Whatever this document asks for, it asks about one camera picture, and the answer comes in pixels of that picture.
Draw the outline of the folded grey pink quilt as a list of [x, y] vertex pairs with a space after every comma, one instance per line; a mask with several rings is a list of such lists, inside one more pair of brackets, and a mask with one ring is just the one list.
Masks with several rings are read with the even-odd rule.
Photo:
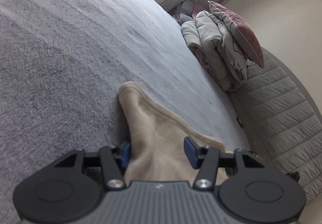
[[203, 10], [181, 25], [187, 47], [226, 92], [247, 81], [248, 57], [218, 17]]

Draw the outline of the grey pillows behind quilt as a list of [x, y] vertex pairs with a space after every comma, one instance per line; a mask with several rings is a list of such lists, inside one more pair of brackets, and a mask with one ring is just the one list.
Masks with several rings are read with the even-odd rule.
[[194, 21], [198, 13], [203, 10], [206, 10], [206, 8], [198, 3], [185, 0], [175, 8], [172, 16], [176, 19], [179, 25], [182, 25], [187, 21]]

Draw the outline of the maroon grey pillow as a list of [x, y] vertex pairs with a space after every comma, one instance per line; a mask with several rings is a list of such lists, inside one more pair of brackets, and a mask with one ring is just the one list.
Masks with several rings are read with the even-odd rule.
[[226, 25], [244, 54], [263, 69], [265, 63], [261, 45], [247, 22], [237, 13], [217, 2], [208, 1], [208, 5], [211, 13]]

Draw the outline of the grey quilted headboard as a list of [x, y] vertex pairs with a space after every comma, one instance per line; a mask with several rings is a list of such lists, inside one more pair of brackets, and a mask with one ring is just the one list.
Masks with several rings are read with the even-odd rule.
[[298, 171], [307, 202], [321, 195], [321, 115], [296, 76], [267, 50], [229, 94], [251, 150], [283, 173]]

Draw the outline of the cream and black sweatshirt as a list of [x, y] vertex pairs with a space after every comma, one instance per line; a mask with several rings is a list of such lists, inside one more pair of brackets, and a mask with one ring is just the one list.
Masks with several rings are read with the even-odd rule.
[[225, 151], [218, 138], [192, 129], [180, 116], [151, 99], [135, 82], [123, 83], [118, 99], [130, 131], [131, 159], [124, 175], [127, 184], [134, 180], [193, 184], [198, 170], [191, 167], [184, 152], [187, 136], [200, 146]]

